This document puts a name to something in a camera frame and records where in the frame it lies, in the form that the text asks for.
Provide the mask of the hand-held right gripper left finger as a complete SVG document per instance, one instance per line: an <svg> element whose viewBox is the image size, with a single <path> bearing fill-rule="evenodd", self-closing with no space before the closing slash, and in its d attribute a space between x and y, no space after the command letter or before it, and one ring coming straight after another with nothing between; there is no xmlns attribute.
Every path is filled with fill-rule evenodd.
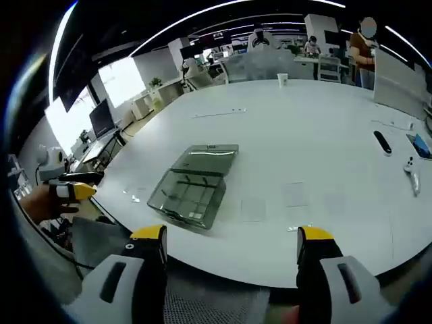
<svg viewBox="0 0 432 324"><path fill-rule="evenodd" d="M167 226L143 227L84 278L65 311L75 323L163 323L166 267Z"/></svg>

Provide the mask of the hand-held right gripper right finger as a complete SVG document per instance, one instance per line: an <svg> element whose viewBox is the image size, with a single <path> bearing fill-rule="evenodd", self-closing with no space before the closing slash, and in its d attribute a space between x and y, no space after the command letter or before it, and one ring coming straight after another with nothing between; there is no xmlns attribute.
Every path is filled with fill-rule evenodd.
<svg viewBox="0 0 432 324"><path fill-rule="evenodd" d="M377 278L324 229L298 228L297 266L300 323L381 323L394 310Z"/></svg>

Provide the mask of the person's left hand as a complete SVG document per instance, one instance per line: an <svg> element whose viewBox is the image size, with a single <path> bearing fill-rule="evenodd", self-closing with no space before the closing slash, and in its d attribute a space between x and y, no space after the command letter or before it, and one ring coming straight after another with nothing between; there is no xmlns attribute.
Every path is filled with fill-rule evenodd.
<svg viewBox="0 0 432 324"><path fill-rule="evenodd" d="M54 189L51 189L50 185L41 184L34 187L29 195L20 200L20 205L35 224L79 211L78 207L72 206L72 204L78 204L78 201L59 198L53 192Z"/></svg>

